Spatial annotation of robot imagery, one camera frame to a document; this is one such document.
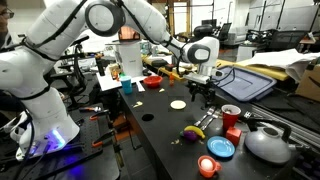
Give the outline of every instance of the blue light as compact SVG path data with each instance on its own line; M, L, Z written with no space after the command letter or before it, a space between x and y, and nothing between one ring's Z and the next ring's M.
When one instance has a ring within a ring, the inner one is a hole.
M58 140L59 147L63 146L66 143L66 141L62 138L62 136L58 133L57 130L52 130L52 134Z

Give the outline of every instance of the cardboard box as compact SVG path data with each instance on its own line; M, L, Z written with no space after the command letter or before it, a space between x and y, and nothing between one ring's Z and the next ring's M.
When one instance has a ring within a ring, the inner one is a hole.
M320 64L308 65L296 94L320 102Z

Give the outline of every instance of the bottle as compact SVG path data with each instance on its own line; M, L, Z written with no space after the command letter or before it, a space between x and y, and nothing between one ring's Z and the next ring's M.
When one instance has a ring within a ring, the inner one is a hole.
M170 76L169 76L169 84L170 84L170 86L174 85L174 77L173 77L172 73L170 73Z

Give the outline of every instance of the blue tray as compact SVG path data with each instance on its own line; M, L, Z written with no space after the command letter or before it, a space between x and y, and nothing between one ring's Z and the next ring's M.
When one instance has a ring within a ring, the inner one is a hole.
M223 66L218 69L225 75L217 78L217 80L226 78L220 81L217 86L241 102L263 98L272 92L272 87L277 82L269 76L234 66Z

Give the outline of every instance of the tabletop hole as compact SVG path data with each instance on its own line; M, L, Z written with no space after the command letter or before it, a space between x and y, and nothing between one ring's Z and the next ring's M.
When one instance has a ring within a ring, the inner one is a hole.
M152 114L145 114L142 116L143 121L151 121L154 118Z

